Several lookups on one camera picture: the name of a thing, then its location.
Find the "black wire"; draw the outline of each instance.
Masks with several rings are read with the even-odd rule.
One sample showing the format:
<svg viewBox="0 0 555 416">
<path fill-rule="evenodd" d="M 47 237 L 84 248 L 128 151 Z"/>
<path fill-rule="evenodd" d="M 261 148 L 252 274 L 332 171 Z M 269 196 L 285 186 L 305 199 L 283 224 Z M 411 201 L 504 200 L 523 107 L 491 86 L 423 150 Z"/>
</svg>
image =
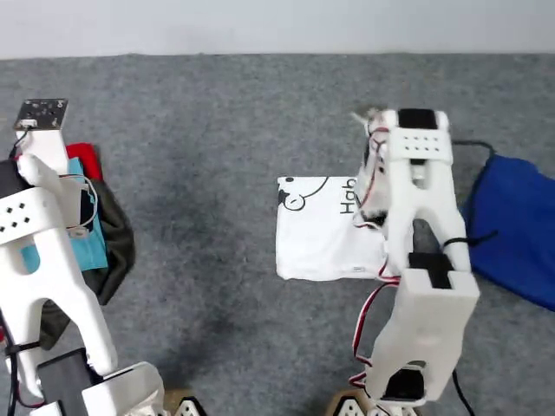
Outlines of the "black wire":
<svg viewBox="0 0 555 416">
<path fill-rule="evenodd" d="M 16 142 L 14 143 L 14 146 L 11 148 L 10 151 L 10 159 L 15 159 L 16 155 L 17 155 L 17 148 L 19 147 L 19 145 L 21 144 L 21 142 L 23 141 L 23 139 L 25 139 L 25 137 L 27 136 L 27 133 L 29 132 L 30 128 L 26 128 L 25 129 L 25 133 L 23 133 L 23 136 L 21 136 L 19 139 L 16 140 Z"/>
<path fill-rule="evenodd" d="M 470 403 L 468 403 L 468 400 L 465 397 L 465 394 L 462 392 L 462 389 L 460 388 L 459 376 L 457 375 L 457 369 L 453 370 L 453 384 L 454 384 L 455 390 L 457 391 L 457 394 L 459 395 L 459 399 L 460 399 L 460 401 L 462 401 L 462 404 L 467 409 L 468 414 L 470 416 L 476 416 L 476 413 L 474 413 L 474 410 L 472 409 L 472 406 L 470 406 Z"/>
<path fill-rule="evenodd" d="M 489 157 L 491 158 L 495 154 L 495 149 L 492 145 L 483 140 L 453 140 L 453 144 L 456 146 L 481 146 L 489 150 Z"/>
<path fill-rule="evenodd" d="M 388 412 L 387 410 L 385 410 L 383 407 L 381 407 L 380 405 L 375 405 L 378 409 L 380 409 L 382 412 L 384 412 L 385 414 L 387 414 L 388 416 L 391 416 L 391 413 Z"/>
<path fill-rule="evenodd" d="M 6 339 L 6 346 L 8 348 L 12 347 L 14 345 L 13 340 L 11 339 L 11 334 L 10 331 L 8 330 L 8 327 L 6 326 L 6 321 L 3 318 L 3 313 L 2 310 L 0 310 L 0 325 L 2 326 L 2 330 L 3 330 L 3 336 Z M 16 405 L 17 405 L 17 389 L 18 389 L 18 383 L 19 381 L 17 380 L 17 357 L 15 354 L 10 354 L 10 379 L 11 379 L 11 384 L 10 384 L 10 400 L 9 400 L 9 405 L 8 405 L 8 413 L 7 416 L 14 416 L 16 414 Z"/>
</svg>

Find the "blue fabric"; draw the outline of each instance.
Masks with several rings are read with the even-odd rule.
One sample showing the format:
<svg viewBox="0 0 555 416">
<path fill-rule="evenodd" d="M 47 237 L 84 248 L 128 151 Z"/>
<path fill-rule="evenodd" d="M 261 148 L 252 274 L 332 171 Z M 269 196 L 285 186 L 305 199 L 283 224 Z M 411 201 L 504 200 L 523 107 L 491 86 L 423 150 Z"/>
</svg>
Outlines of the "blue fabric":
<svg viewBox="0 0 555 416">
<path fill-rule="evenodd" d="M 499 234 L 471 248 L 473 268 L 555 310 L 555 180 L 530 162 L 497 155 L 478 180 L 473 204 L 469 200 L 463 210 L 468 235 Z"/>
<path fill-rule="evenodd" d="M 69 160 L 69 172 L 83 175 L 83 168 L 78 158 Z M 93 230 L 88 234 L 88 237 L 71 238 L 70 240 L 75 256 L 77 257 L 77 262 L 82 271 L 102 269 L 108 266 L 106 242 L 102 235 L 101 222 L 98 215 L 96 215 L 93 220 Z M 22 254 L 29 273 L 37 270 L 40 260 L 35 245 L 22 249 Z"/>
</svg>

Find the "red wire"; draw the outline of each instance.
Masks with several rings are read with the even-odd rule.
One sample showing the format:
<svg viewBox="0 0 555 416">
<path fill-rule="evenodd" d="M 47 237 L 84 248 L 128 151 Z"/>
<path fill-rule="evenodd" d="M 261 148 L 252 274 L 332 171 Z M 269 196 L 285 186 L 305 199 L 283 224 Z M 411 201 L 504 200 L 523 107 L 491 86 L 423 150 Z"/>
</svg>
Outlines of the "red wire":
<svg viewBox="0 0 555 416">
<path fill-rule="evenodd" d="M 361 342 L 362 330 L 364 329 L 364 321 L 366 320 L 366 314 L 368 313 L 370 305 L 374 302 L 375 297 L 380 293 L 380 291 L 383 288 L 387 288 L 388 286 L 399 286 L 399 283 L 398 282 L 383 283 L 381 286 L 378 286 L 376 289 L 374 289 L 374 291 L 370 294 L 366 302 L 363 304 L 361 313 L 358 316 L 358 320 L 356 322 L 355 335 L 353 337 L 353 355 L 358 361 L 370 367 L 372 367 L 372 363 L 370 362 L 370 360 L 358 354 L 358 346 Z"/>
<path fill-rule="evenodd" d="M 376 130 L 374 130 L 374 131 L 370 134 L 370 137 L 371 137 L 372 134 L 374 134 L 374 133 L 376 133 L 376 132 L 378 132 L 378 133 L 389 133 L 389 129 L 386 128 L 386 127 L 378 127 Z M 385 140 L 377 141 L 376 139 L 372 139 L 372 141 L 374 141 L 374 143 L 377 144 L 377 148 L 376 148 L 376 150 L 375 150 L 376 161 L 375 161 L 375 163 L 374 163 L 374 169 L 372 170 L 372 178 L 370 178 L 370 185 L 368 186 L 368 189 L 366 190 L 366 194 L 364 195 L 364 198 L 362 199 L 361 206 L 364 206 L 364 204 L 365 204 L 366 201 L 368 200 L 368 197 L 370 196 L 370 191 L 372 191 L 372 187 L 374 186 L 374 182 L 375 182 L 375 169 L 376 169 L 377 164 L 378 164 L 377 158 L 378 158 L 379 155 L 380 155 L 380 147 L 382 146 L 383 143 L 385 143 Z"/>
<path fill-rule="evenodd" d="M 44 406 L 44 402 L 41 403 L 35 403 L 32 405 L 28 405 L 27 403 L 23 402 L 22 398 L 21 398 L 21 385 L 17 386 L 17 401 L 19 402 L 19 404 L 23 407 L 27 407 L 28 409 L 38 409 L 39 407 Z"/>
</svg>

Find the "cable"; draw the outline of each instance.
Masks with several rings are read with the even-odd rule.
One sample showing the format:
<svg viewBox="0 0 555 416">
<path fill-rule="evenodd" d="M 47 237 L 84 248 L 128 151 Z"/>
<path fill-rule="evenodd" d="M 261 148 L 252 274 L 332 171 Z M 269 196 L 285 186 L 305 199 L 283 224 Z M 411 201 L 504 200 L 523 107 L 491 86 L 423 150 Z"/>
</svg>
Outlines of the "cable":
<svg viewBox="0 0 555 416">
<path fill-rule="evenodd" d="M 361 308 L 361 312 L 358 315 L 358 319 L 356 320 L 355 334 L 353 335 L 353 343 L 352 343 L 353 356 L 355 357 L 356 360 L 360 361 L 362 364 L 365 364 L 369 367 L 372 367 L 372 362 L 368 358 L 358 354 L 358 346 L 361 342 L 362 330 L 364 329 L 366 314 L 368 313 L 370 305 L 372 305 L 372 303 L 374 302 L 375 297 L 382 291 L 382 289 L 387 287 L 397 287 L 397 286 L 399 286 L 398 282 L 387 282 L 387 283 L 382 283 L 380 286 L 374 289 L 374 291 L 370 293 L 370 295 L 368 296 L 368 299 L 366 300 L 366 302 L 363 304 Z"/>
<path fill-rule="evenodd" d="M 490 145 L 489 143 L 487 143 L 486 141 L 483 140 L 453 140 L 453 144 L 456 146 L 481 146 L 484 147 L 485 149 L 487 149 L 489 151 L 489 157 L 491 158 L 492 156 L 494 156 L 495 149 L 493 148 L 492 145 Z"/>
<path fill-rule="evenodd" d="M 9 399 L 9 406 L 8 406 L 8 416 L 14 416 L 16 414 L 16 405 L 19 403 L 23 407 L 27 407 L 29 409 L 37 409 L 44 405 L 42 403 L 35 403 L 33 405 L 28 405 L 23 402 L 21 398 L 21 391 L 19 386 L 19 380 L 17 379 L 17 353 L 14 352 L 13 347 L 15 347 L 13 339 L 11 338 L 10 331 L 6 325 L 6 321 L 3 318 L 2 310 L 0 310 L 0 326 L 3 330 L 3 335 L 6 340 L 6 351 L 8 352 L 6 355 L 10 358 L 10 399 Z"/>
<path fill-rule="evenodd" d="M 0 310 L 0 325 L 2 325 L 4 338 L 6 340 L 6 347 L 13 347 L 14 343 L 11 338 L 10 331 L 6 326 L 6 321 L 3 318 L 2 310 Z M 10 398 L 8 400 L 8 416 L 14 416 L 16 414 L 17 405 L 17 357 L 15 354 L 9 354 L 10 358 Z"/>
<path fill-rule="evenodd" d="M 357 223 L 355 222 L 356 217 L 360 217 L 361 218 L 361 222 Z M 357 212 L 355 212 L 355 214 L 353 215 L 352 218 L 352 222 L 353 222 L 353 226 L 355 228 L 370 228 L 371 230 L 377 230 L 377 231 L 381 231 L 382 227 L 372 221 L 367 221 L 364 219 L 364 215 L 362 214 L 362 209 L 359 209 Z"/>
<path fill-rule="evenodd" d="M 17 148 L 19 147 L 19 145 L 21 144 L 21 142 L 23 141 L 23 139 L 25 139 L 25 137 L 27 137 L 27 133 L 29 132 L 30 127 L 27 127 L 25 129 L 25 132 L 23 133 L 23 135 L 16 140 L 16 142 L 14 143 L 14 146 L 11 148 L 10 150 L 10 159 L 15 159 L 16 155 L 17 155 Z"/>
<path fill-rule="evenodd" d="M 387 416 L 391 416 L 391 413 L 385 410 L 385 408 L 381 407 L 380 405 L 375 405 L 378 409 L 384 412 Z"/>
<path fill-rule="evenodd" d="M 88 218 L 87 221 L 85 221 L 84 223 L 81 223 L 79 225 L 76 225 L 74 227 L 68 227 L 68 230 L 75 230 L 78 228 L 84 228 L 86 225 L 89 225 L 96 217 L 96 214 L 98 213 L 98 194 L 96 193 L 96 189 L 95 186 L 93 185 L 93 182 L 87 178 L 85 175 L 77 175 L 77 174 L 69 174 L 69 175 L 63 175 L 60 177 L 60 179 L 66 179 L 66 178 L 82 178 L 85 180 L 85 182 L 87 182 L 88 185 L 88 189 L 90 189 L 90 191 L 93 193 L 93 197 L 95 197 L 95 201 L 93 204 L 93 213 L 91 214 L 91 216 Z"/>
<path fill-rule="evenodd" d="M 453 370 L 453 384 L 454 384 L 454 389 L 457 391 L 457 394 L 459 395 L 459 399 L 460 401 L 462 401 L 462 404 L 467 409 L 468 414 L 470 416 L 476 416 L 476 413 L 474 413 L 472 406 L 470 406 L 470 403 L 468 403 L 468 400 L 465 397 L 465 394 L 462 392 L 462 389 L 460 388 L 459 375 L 457 374 L 457 369 Z"/>
<path fill-rule="evenodd" d="M 39 402 L 39 403 L 35 403 L 35 404 L 32 404 L 32 405 L 29 405 L 29 404 L 25 403 L 23 401 L 23 399 L 21 398 L 21 385 L 19 385 L 19 384 L 17 385 L 17 402 L 21 406 L 26 407 L 28 409 L 38 409 L 39 407 L 44 406 L 44 401 Z"/>
</svg>

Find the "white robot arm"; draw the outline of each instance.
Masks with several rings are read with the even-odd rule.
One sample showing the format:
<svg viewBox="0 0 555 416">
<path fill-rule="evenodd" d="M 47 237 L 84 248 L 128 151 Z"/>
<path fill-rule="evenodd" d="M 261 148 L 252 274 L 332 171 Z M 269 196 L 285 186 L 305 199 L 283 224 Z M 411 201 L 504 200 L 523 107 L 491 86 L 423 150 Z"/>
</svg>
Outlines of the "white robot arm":
<svg viewBox="0 0 555 416">
<path fill-rule="evenodd" d="M 21 399 L 21 382 L 43 399 L 33 416 L 169 416 L 154 366 L 142 362 L 114 372 L 117 357 L 108 326 L 69 241 L 68 228 L 79 223 L 83 184 L 58 176 L 67 173 L 60 130 L 66 105 L 65 100 L 25 101 L 16 123 L 20 139 L 25 136 L 17 142 L 23 153 L 0 161 L 0 317 L 12 372 L 8 414 Z M 21 248 L 32 244 L 40 263 L 28 272 Z M 45 361 L 38 340 L 48 299 L 77 325 L 85 348 Z M 178 414 L 203 413 L 184 400 Z"/>
<path fill-rule="evenodd" d="M 445 113 L 379 111 L 366 128 L 356 196 L 364 219 L 383 224 L 388 266 L 400 279 L 392 315 L 365 367 L 365 390 L 382 406 L 410 408 L 441 396 L 480 292 L 455 201 Z M 408 251 L 417 218 L 429 223 L 445 254 Z"/>
</svg>

